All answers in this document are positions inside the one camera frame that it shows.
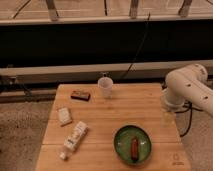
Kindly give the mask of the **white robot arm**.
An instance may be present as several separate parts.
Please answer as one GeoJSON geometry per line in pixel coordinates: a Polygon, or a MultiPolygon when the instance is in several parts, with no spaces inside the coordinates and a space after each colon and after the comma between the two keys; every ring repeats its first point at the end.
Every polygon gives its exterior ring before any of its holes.
{"type": "Polygon", "coordinates": [[[166,75],[161,102],[167,111],[177,111],[189,101],[213,115],[213,90],[205,85],[208,72],[203,65],[191,64],[166,75]]]}

